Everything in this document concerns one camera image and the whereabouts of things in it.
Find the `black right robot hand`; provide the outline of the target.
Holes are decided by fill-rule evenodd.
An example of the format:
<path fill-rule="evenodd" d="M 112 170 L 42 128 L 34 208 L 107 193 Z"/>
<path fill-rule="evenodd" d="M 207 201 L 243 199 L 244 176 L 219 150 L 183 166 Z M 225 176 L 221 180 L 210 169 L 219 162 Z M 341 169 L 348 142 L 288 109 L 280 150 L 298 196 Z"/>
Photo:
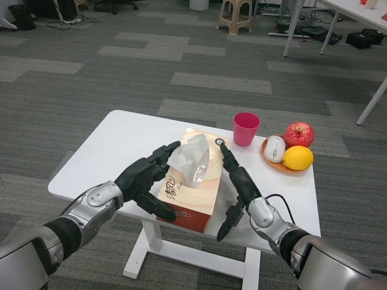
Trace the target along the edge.
<path fill-rule="evenodd" d="M 221 143 L 220 149 L 223 154 L 223 167 L 229 174 L 229 179 L 234 185 L 238 196 L 237 203 L 231 205 L 226 211 L 226 220 L 222 223 L 216 236 L 218 242 L 222 241 L 230 230 L 237 226 L 244 214 L 244 209 L 248 209 L 254 199 L 262 196 L 246 169 L 239 165 L 227 146 Z"/>

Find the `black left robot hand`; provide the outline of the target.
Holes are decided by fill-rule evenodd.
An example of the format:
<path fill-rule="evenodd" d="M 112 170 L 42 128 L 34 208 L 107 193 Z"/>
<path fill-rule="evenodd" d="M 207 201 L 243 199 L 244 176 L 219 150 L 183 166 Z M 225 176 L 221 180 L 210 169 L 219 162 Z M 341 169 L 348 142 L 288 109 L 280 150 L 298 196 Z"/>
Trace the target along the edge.
<path fill-rule="evenodd" d="M 151 194 L 150 189 L 155 182 L 165 178 L 169 170 L 167 161 L 180 145 L 179 141 L 175 141 L 161 146 L 149 157 L 140 158 L 128 166 L 114 181 L 123 194 L 123 200 L 134 201 L 147 213 L 163 220 L 175 221 L 177 216 L 174 210 Z"/>

